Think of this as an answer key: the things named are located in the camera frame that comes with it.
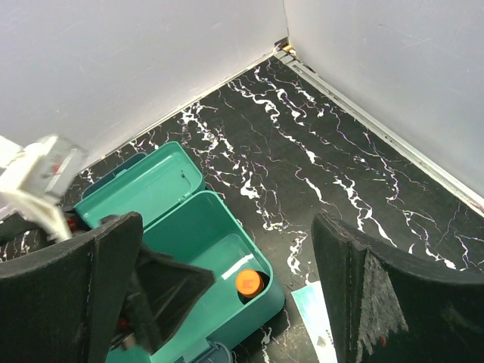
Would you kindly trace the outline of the teal medicine kit box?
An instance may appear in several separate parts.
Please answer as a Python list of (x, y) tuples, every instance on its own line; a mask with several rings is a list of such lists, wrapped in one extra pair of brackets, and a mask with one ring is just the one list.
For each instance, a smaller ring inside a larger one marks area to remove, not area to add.
[[(232, 349), (284, 306), (270, 263), (220, 196), (206, 189), (201, 171), (178, 142), (125, 161), (89, 187), (76, 210), (92, 227), (109, 215), (140, 213), (143, 241), (151, 250), (209, 269), (216, 278), (154, 354), (140, 346), (113, 349), (109, 362), (231, 362)], [(248, 268), (265, 272), (270, 281), (243, 304), (235, 280)]]

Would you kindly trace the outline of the brown bottle orange cap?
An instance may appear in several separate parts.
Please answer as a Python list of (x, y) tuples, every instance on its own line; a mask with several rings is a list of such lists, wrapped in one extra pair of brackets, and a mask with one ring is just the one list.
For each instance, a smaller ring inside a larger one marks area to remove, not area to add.
[(240, 271), (235, 280), (239, 300), (247, 304), (264, 291), (269, 281), (269, 276), (263, 271), (249, 268)]

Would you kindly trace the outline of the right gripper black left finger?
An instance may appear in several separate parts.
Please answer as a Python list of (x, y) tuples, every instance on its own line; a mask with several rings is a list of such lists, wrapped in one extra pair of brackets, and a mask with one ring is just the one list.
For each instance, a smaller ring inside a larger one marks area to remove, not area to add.
[(1, 264), (3, 362), (103, 362), (143, 235), (127, 213)]

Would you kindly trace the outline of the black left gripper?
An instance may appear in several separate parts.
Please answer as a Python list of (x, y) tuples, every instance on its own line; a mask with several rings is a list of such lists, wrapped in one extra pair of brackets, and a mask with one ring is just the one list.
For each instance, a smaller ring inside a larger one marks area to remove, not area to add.
[[(61, 211), (73, 236), (93, 229), (73, 206), (62, 206)], [(25, 256), (55, 243), (56, 239), (40, 225), (25, 220), (17, 212), (1, 220), (1, 261)]]

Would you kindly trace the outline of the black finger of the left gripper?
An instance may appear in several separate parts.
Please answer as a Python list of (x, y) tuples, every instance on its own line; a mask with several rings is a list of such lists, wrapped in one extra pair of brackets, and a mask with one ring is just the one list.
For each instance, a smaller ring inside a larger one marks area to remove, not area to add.
[(216, 282), (212, 271), (178, 262), (142, 245), (120, 317), (149, 353), (171, 340), (198, 300)]

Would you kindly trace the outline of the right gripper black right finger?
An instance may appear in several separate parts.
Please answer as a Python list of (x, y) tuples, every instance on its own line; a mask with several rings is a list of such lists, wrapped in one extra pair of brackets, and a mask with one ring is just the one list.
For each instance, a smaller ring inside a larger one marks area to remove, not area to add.
[(337, 360), (481, 362), (483, 276), (318, 213), (312, 245)]

